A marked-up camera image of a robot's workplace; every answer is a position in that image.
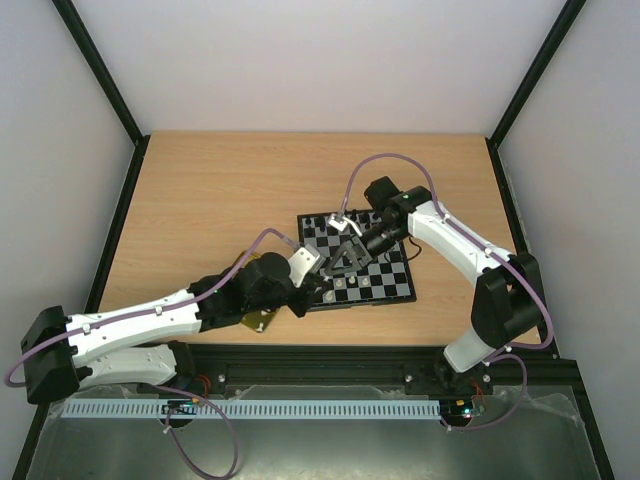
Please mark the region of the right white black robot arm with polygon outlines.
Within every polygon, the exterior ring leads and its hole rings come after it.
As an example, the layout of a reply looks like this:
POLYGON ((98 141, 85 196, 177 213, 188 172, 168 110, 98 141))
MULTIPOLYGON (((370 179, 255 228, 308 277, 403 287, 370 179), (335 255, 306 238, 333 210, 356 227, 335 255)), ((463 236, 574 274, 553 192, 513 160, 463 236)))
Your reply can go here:
POLYGON ((460 390, 471 368, 488 361, 545 319, 537 260, 500 248, 459 223, 423 186, 399 190, 388 177, 373 181, 365 198, 379 222, 343 241, 325 266, 328 276, 358 272, 395 244, 412 237, 433 248, 474 287, 471 327, 444 348, 436 379, 460 390))

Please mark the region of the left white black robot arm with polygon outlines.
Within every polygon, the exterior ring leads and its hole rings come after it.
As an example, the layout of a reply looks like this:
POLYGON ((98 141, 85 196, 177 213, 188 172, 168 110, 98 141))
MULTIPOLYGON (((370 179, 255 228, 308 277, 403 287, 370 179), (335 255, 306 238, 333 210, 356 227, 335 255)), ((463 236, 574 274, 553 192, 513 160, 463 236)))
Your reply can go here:
POLYGON ((324 261, 310 247, 290 258, 274 252, 243 256, 219 275, 146 304, 75 315, 49 307, 21 341, 27 400, 40 405, 94 385, 163 385, 190 377, 187 348, 156 347, 154 341, 235 326, 249 314, 282 307, 302 317, 330 288, 319 273, 324 261))

